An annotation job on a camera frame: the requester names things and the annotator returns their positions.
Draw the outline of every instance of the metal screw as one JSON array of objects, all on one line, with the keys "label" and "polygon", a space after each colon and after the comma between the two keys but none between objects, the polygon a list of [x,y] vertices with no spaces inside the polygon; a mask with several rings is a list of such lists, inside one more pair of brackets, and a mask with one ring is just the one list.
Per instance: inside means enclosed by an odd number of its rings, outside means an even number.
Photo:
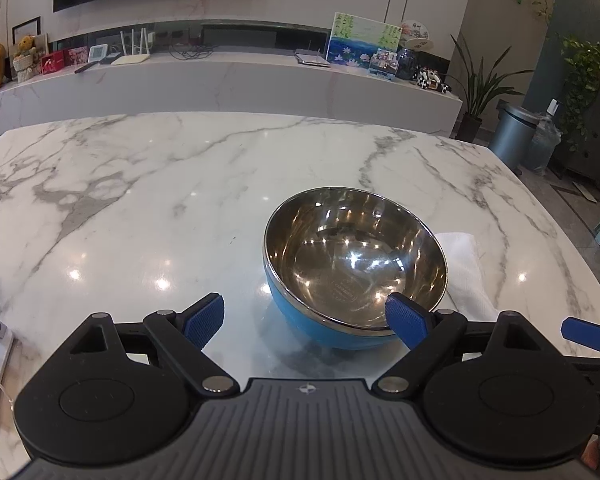
[{"label": "metal screw", "polygon": [[202,387],[208,391],[213,392],[215,394],[220,394],[229,390],[234,386],[234,381],[224,375],[213,375],[211,377],[207,377],[204,381],[202,381]]},{"label": "metal screw", "polygon": [[378,381],[378,388],[388,394],[399,394],[409,387],[409,381],[402,377],[383,377]]}]

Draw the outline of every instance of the marble table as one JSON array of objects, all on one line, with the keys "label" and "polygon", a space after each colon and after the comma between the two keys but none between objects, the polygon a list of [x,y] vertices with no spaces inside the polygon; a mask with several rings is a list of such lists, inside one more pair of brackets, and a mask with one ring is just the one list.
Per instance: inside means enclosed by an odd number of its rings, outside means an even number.
[{"label": "marble table", "polygon": [[[249,377],[375,379],[406,351],[322,348],[271,301],[262,235],[275,207],[316,186],[369,189],[434,232],[469,232],[486,291],[562,352],[567,316],[600,323],[600,285],[564,232],[487,149],[343,121],[227,112],[109,116],[0,138],[0,319],[18,339],[15,396],[91,312],[117,322],[224,296],[205,352]],[[0,396],[0,478],[27,461]]]}]

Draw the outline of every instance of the teddy bear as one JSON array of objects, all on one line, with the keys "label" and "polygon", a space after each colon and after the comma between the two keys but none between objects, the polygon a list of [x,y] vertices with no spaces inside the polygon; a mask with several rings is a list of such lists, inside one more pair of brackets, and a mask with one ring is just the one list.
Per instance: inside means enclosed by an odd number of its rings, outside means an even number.
[{"label": "teddy bear", "polygon": [[18,53],[13,58],[13,67],[18,73],[18,83],[23,83],[38,74],[40,53],[35,47],[33,36],[23,36],[18,42]]}]

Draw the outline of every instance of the plant pot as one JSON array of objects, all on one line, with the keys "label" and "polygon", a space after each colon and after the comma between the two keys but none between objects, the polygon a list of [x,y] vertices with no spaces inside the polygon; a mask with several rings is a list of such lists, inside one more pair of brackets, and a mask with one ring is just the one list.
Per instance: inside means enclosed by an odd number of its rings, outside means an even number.
[{"label": "plant pot", "polygon": [[33,65],[33,56],[31,54],[13,59],[13,67],[16,69],[16,72],[22,72],[31,65]]},{"label": "plant pot", "polygon": [[481,124],[482,119],[471,117],[471,115],[465,113],[458,128],[458,133],[456,133],[456,140],[474,142],[475,134],[478,133]]}]

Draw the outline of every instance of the bowl rim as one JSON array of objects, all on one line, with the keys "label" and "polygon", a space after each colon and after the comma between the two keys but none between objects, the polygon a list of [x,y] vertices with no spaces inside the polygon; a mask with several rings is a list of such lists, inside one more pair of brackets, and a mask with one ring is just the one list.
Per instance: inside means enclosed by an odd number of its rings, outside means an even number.
[{"label": "bowl rim", "polygon": [[317,310],[314,310],[312,307],[310,307],[308,304],[306,304],[304,301],[302,301],[300,298],[298,298],[285,285],[285,283],[282,281],[282,279],[276,272],[276,269],[273,267],[273,264],[271,263],[271,260],[269,258],[269,254],[267,253],[267,234],[269,233],[269,227],[271,225],[271,221],[273,220],[273,218],[277,214],[277,212],[280,211],[280,209],[282,209],[282,207],[285,206],[288,202],[291,202],[296,197],[304,195],[305,193],[310,193],[310,192],[314,192],[314,191],[318,191],[318,190],[347,190],[347,191],[357,191],[357,192],[367,193],[367,194],[375,196],[381,200],[386,200],[387,202],[395,205],[398,209],[406,211],[409,215],[411,215],[413,218],[415,218],[421,226],[424,227],[424,229],[427,231],[427,233],[429,233],[429,235],[433,238],[436,245],[440,249],[440,253],[442,254],[442,261],[445,264],[445,285],[442,288],[442,294],[440,294],[440,297],[438,298],[436,303],[429,309],[430,312],[433,312],[436,309],[436,307],[440,304],[440,301],[442,301],[442,298],[444,297],[444,295],[446,293],[446,289],[447,289],[448,281],[449,281],[449,269],[448,269],[448,265],[446,263],[445,251],[442,250],[442,246],[440,245],[440,242],[436,238],[436,235],[433,233],[433,231],[431,231],[431,229],[429,229],[429,227],[422,220],[420,220],[420,218],[418,216],[414,215],[413,212],[411,212],[408,208],[406,208],[402,204],[396,202],[395,200],[391,200],[390,198],[387,198],[383,195],[380,195],[378,193],[374,193],[374,192],[366,190],[366,189],[359,189],[357,187],[319,186],[319,187],[312,187],[311,189],[305,189],[304,191],[300,191],[300,192],[296,193],[295,195],[287,198],[277,208],[275,208],[273,213],[271,213],[271,216],[269,217],[269,220],[267,221],[267,226],[264,229],[264,239],[262,242],[262,257],[264,259],[265,271],[267,274],[270,275],[271,281],[276,286],[276,289],[278,290],[278,292],[280,294],[282,294],[282,296],[296,310],[299,310],[302,314],[305,314],[310,319],[313,319],[314,321],[317,321],[323,325],[326,325],[329,328],[333,328],[334,330],[337,330],[338,332],[349,333],[352,335],[376,336],[376,337],[391,336],[394,334],[394,331],[391,330],[388,326],[376,327],[376,328],[373,328],[373,327],[361,328],[359,326],[355,326],[355,325],[334,319],[333,317],[327,316],[325,314],[322,314],[321,312],[318,312]]}]

